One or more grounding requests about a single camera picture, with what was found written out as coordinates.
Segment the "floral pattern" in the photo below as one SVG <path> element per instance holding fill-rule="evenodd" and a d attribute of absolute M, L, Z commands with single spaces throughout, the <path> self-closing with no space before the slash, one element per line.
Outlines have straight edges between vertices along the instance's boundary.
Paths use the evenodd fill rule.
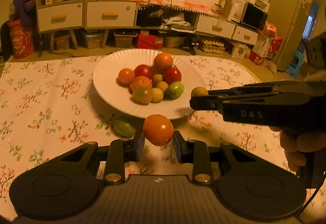
<path fill-rule="evenodd" d="M 15 177 L 88 141 L 99 146 L 118 139 L 112 130 L 122 113 L 106 104 L 93 85 L 93 72 L 104 56 L 6 63 L 0 78 L 0 215 L 16 217 L 9 199 Z M 244 66 L 220 58 L 181 56 L 203 77 L 207 89 L 229 89 L 259 80 Z M 132 121 L 142 127 L 139 119 Z M 226 123 L 216 111 L 197 111 L 174 124 L 185 139 L 208 146 L 231 142 L 289 170 L 279 134 L 266 126 Z M 103 177 L 101 162 L 97 177 Z M 219 177 L 216 164 L 213 175 Z M 177 162 L 172 143 L 156 147 L 145 141 L 141 160 L 125 164 L 130 174 L 191 176 L 192 166 Z M 313 193 L 307 191 L 307 199 Z M 325 216 L 326 185 L 305 210 Z"/>

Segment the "green fruit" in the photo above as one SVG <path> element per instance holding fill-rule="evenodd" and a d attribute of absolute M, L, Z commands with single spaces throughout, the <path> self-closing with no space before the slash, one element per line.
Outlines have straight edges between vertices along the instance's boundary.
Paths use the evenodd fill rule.
<path fill-rule="evenodd" d="M 133 123 L 126 117 L 121 116 L 115 120 L 114 131 L 122 137 L 131 138 L 136 134 Z"/>
<path fill-rule="evenodd" d="M 137 104 L 147 105 L 152 101 L 152 90 L 146 87 L 138 87 L 132 94 L 132 99 Z"/>
<path fill-rule="evenodd" d="M 162 74 L 155 74 L 152 78 L 152 84 L 153 87 L 156 87 L 156 85 L 160 82 L 163 81 L 163 75 Z"/>
<path fill-rule="evenodd" d="M 166 89 L 166 95 L 171 99 L 177 99 L 179 98 L 182 93 L 184 92 L 185 87 L 181 83 L 181 81 L 175 81 L 171 83 L 168 88 Z"/>
<path fill-rule="evenodd" d="M 208 91 L 204 87 L 196 87 L 191 91 L 191 98 L 195 96 L 206 96 L 208 95 Z"/>
<path fill-rule="evenodd" d="M 152 98 L 153 103 L 159 103 L 160 101 L 163 100 L 164 94 L 161 89 L 153 88 L 152 93 L 153 93 L 153 98 Z"/>
<path fill-rule="evenodd" d="M 169 86 L 169 85 L 168 85 L 167 82 L 165 82 L 165 81 L 160 81 L 160 82 L 156 85 L 156 88 L 161 89 L 162 92 L 165 93 L 165 91 L 166 91 L 166 89 L 167 89 L 168 86 Z"/>

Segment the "blue stool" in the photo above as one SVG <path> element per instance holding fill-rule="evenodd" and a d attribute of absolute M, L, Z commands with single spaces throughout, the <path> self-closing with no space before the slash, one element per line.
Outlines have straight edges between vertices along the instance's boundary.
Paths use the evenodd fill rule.
<path fill-rule="evenodd" d="M 296 50 L 294 52 L 294 58 L 292 59 L 292 62 L 288 65 L 286 72 L 290 74 L 293 79 L 296 79 L 303 63 L 304 56 Z"/>

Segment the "red box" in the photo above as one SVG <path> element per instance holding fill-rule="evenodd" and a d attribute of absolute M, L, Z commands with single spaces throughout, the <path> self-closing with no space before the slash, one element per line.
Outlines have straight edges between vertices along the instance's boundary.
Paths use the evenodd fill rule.
<path fill-rule="evenodd" d="M 273 40 L 271 46 L 269 47 L 269 52 L 277 54 L 282 44 L 282 38 L 276 36 L 275 40 Z"/>
<path fill-rule="evenodd" d="M 253 63 L 255 63 L 256 65 L 260 65 L 260 64 L 262 64 L 263 61 L 264 61 L 264 58 L 263 58 L 263 57 L 259 56 L 257 53 L 255 53 L 255 52 L 253 52 L 253 51 L 250 52 L 249 59 L 250 59 Z"/>
<path fill-rule="evenodd" d="M 136 48 L 162 49 L 163 37 L 153 35 L 138 35 L 136 39 Z"/>

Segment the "microwave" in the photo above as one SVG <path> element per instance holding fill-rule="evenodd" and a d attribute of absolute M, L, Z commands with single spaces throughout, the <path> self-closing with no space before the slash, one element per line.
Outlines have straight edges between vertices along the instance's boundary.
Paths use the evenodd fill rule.
<path fill-rule="evenodd" d="M 263 30 L 267 21 L 267 13 L 250 2 L 232 0 L 227 19 L 254 29 Z"/>

